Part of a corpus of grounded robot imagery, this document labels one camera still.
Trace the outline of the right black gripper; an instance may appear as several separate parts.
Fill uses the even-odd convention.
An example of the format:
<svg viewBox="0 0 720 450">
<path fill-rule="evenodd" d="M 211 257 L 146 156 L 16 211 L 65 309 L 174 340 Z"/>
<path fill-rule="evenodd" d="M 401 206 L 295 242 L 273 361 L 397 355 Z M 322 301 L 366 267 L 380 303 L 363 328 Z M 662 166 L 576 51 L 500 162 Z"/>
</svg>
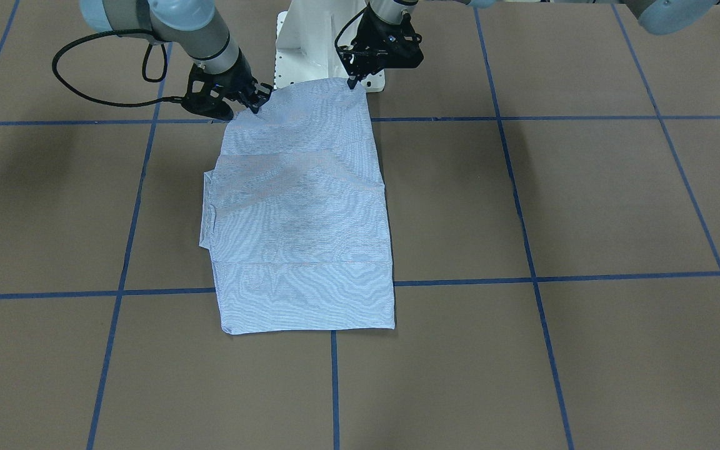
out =
<svg viewBox="0 0 720 450">
<path fill-rule="evenodd" d="M 257 114 L 262 106 L 271 99 L 273 86 L 258 82 L 251 72 L 251 66 L 242 51 L 227 71 L 212 74 L 214 83 L 225 93 L 229 100 L 236 101 Z"/>
</svg>

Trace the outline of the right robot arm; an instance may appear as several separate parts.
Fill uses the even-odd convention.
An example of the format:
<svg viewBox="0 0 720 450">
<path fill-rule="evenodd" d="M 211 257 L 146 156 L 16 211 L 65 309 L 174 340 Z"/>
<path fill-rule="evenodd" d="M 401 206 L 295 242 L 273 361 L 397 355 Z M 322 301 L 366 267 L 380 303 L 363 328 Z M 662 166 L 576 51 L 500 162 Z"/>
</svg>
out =
<svg viewBox="0 0 720 450">
<path fill-rule="evenodd" d="M 192 59 L 186 93 L 167 99 L 191 114 L 223 121 L 231 102 L 258 113 L 272 87 L 258 82 L 238 41 L 212 1 L 80 1 L 88 26 L 100 34 L 177 43 Z"/>
</svg>

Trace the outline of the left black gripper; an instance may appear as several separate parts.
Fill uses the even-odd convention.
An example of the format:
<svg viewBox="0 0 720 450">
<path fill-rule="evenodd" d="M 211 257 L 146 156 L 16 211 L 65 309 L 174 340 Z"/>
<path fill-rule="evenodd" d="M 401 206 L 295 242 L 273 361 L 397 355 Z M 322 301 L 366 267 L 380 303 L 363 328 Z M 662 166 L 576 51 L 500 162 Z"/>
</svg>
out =
<svg viewBox="0 0 720 450">
<path fill-rule="evenodd" d="M 356 88 L 369 75 L 383 69 L 414 69 L 423 62 L 422 35 L 414 30 L 409 12 L 403 12 L 400 18 L 400 23 L 391 24 L 372 9 L 365 9 L 351 49 L 338 51 L 349 88 Z"/>
</svg>

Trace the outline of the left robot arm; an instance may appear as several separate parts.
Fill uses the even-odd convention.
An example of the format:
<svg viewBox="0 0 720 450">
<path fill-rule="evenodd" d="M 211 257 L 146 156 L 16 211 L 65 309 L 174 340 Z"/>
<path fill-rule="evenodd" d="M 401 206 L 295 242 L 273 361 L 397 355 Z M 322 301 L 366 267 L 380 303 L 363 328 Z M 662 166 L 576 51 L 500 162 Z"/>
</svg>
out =
<svg viewBox="0 0 720 450">
<path fill-rule="evenodd" d="M 652 35 L 678 33 L 697 23 L 720 1 L 558 1 L 580 5 L 625 6 L 637 25 Z M 334 50 L 349 88 L 385 69 L 415 69 L 423 62 L 423 37 L 415 31 L 418 1 L 366 1 L 334 37 Z"/>
</svg>

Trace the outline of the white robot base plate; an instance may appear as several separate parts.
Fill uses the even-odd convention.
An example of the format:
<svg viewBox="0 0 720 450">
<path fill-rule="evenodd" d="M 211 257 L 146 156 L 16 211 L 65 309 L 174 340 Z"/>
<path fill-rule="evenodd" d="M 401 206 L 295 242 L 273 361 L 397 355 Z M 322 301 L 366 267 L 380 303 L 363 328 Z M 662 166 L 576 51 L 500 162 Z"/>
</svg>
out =
<svg viewBox="0 0 720 450">
<path fill-rule="evenodd" d="M 349 75 L 335 42 L 348 46 L 357 34 L 366 1 L 292 1 L 276 19 L 274 88 Z"/>
</svg>

